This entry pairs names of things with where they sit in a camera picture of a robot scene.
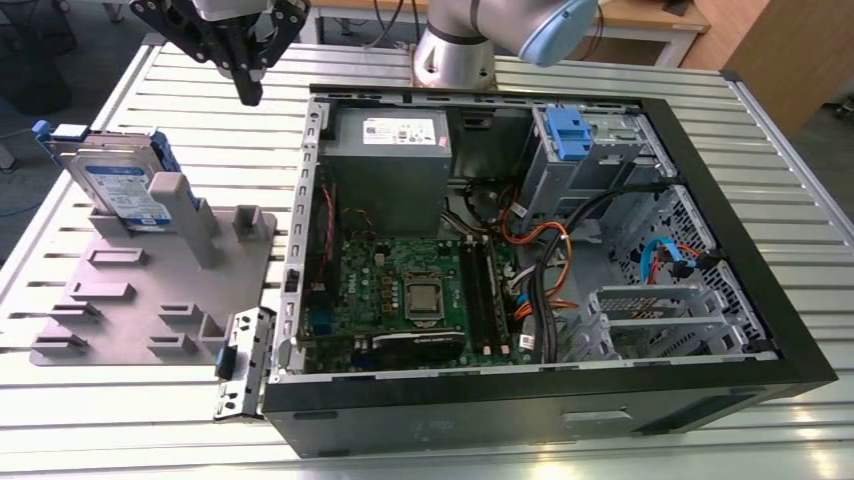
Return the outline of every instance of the aluminum table surface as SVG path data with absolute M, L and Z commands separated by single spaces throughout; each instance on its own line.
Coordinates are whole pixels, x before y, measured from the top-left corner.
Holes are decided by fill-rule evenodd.
M 96 128 L 158 127 L 198 196 L 261 205 L 289 225 L 294 164 L 316 83 L 409 83 L 393 50 L 293 45 L 256 108 L 172 45 L 142 46 Z M 27 346 L 86 245 L 88 199 L 59 176 L 0 271 L 0 474 L 249 473 L 258 478 L 841 478 L 854 475 L 854 235 L 749 94 L 713 72 L 500 58 L 501 89 L 665 98 L 833 365 L 839 381 L 684 435 L 302 461 L 265 424 L 209 421 L 210 367 L 34 367 Z M 262 302 L 277 305 L 286 232 Z

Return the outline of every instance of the motherboard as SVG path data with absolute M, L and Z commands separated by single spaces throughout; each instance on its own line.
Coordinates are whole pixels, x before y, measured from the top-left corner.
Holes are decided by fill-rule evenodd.
M 520 363 L 496 271 L 509 255 L 488 241 L 345 242 L 337 291 L 310 302 L 309 371 Z

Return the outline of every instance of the blue drive bay latch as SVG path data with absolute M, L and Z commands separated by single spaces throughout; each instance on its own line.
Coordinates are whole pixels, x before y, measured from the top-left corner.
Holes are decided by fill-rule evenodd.
M 587 158 L 592 146 L 591 127 L 575 108 L 545 109 L 545 126 L 557 145 L 557 157 L 563 161 Z

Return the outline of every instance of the ram slot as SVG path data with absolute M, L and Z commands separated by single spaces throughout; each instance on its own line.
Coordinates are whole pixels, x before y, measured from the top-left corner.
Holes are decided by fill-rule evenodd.
M 494 321 L 497 315 L 492 299 L 492 280 L 482 244 L 473 243 L 462 246 L 458 263 L 472 347 L 474 351 L 490 354 L 500 339 Z

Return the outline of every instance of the metal bracket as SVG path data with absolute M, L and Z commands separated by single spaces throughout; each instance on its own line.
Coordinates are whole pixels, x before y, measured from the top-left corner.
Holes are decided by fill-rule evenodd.
M 262 418 L 257 413 L 269 376 L 269 351 L 276 313 L 264 307 L 237 313 L 216 359 L 220 377 L 214 421 Z

